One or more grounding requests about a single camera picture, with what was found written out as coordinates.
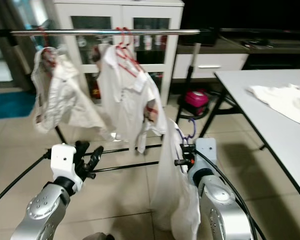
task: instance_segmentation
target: black cable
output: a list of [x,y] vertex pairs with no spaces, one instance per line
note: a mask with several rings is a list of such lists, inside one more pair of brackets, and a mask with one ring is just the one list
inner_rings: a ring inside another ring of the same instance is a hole
[[29,166],[23,173],[21,173],[13,182],[11,182],[1,193],[0,199],[20,180],[26,175],[31,169],[33,169],[36,165],[38,165],[43,159],[51,158],[51,149],[49,149],[42,157],[40,157],[37,161],[35,161],[31,166]]
[[209,160],[209,158],[207,158],[205,155],[203,155],[201,152],[199,152],[198,150],[194,151],[196,154],[198,154],[200,157],[202,157],[204,160],[206,160],[217,172],[218,174],[220,174],[220,176],[226,181],[226,183],[230,186],[230,188],[234,191],[235,195],[237,196],[237,198],[240,200],[243,208],[245,210],[245,214],[248,216],[248,220],[250,223],[250,227],[251,227],[251,231],[252,231],[252,236],[253,236],[253,240],[257,240],[257,233],[256,233],[256,227],[254,224],[254,220],[249,212],[249,209],[247,207],[247,205],[245,204],[244,200],[242,199],[242,197],[240,196],[239,192],[236,190],[236,188],[231,184],[231,182],[228,180],[228,178],[222,173],[222,171],[220,171],[220,169],[212,162]]
[[[240,206],[240,208],[243,208],[243,205],[241,204],[241,202],[237,198],[235,199],[235,202]],[[254,218],[252,218],[252,220],[253,220],[253,224],[254,224],[256,230],[258,231],[258,233],[260,234],[260,237],[262,238],[262,240],[267,240],[264,233],[261,231],[261,228],[256,223],[256,221],[254,220]]]

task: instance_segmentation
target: folded cloth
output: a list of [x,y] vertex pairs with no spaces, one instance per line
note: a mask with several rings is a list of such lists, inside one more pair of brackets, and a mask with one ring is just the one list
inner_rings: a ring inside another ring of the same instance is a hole
[[247,90],[272,109],[300,123],[300,86],[250,86]]

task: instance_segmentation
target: drawer handle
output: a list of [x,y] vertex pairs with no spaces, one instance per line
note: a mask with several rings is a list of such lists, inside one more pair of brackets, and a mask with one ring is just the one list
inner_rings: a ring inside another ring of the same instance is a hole
[[198,68],[200,69],[219,69],[221,66],[218,65],[199,65]]

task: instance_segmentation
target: cabinet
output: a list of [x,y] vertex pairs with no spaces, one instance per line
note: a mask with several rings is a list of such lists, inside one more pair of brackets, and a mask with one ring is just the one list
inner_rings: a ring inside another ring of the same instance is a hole
[[[61,29],[179,29],[184,6],[181,0],[54,0],[53,3]],[[80,71],[80,86],[91,94],[99,72],[91,59],[93,46],[118,44],[121,36],[69,35],[64,36],[64,42]],[[129,46],[157,84],[164,106],[168,100],[177,42],[177,35],[142,35],[134,36]]]

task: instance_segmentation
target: tiled floor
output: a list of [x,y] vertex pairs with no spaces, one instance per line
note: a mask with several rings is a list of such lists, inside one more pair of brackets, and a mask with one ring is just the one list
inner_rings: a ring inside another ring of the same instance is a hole
[[[165,111],[175,119],[175,99],[169,101]],[[47,135],[37,133],[32,117],[0,120],[0,192],[46,148],[59,142],[53,131]],[[196,121],[198,131],[206,119]],[[184,119],[179,126],[186,134],[193,131]],[[90,150],[99,145],[106,150],[127,147],[121,142],[102,141],[95,129],[60,128],[71,143],[92,141]],[[258,150],[262,142],[244,117],[217,116],[206,137],[216,139],[219,167],[246,200],[267,239],[300,240],[300,196],[268,150]],[[160,142],[159,137],[147,139],[149,145]],[[159,156],[160,148],[149,149],[146,155],[109,153],[102,156],[98,168],[157,161]],[[105,232],[112,233],[116,240],[172,240],[170,233],[156,230],[152,223],[150,199],[157,168],[151,165],[101,172],[95,180],[87,179],[82,191],[71,198],[54,239],[81,240],[92,233]],[[50,163],[45,160],[0,201],[0,240],[10,239],[29,200],[51,179]],[[202,219],[198,239],[210,240],[209,229]]]

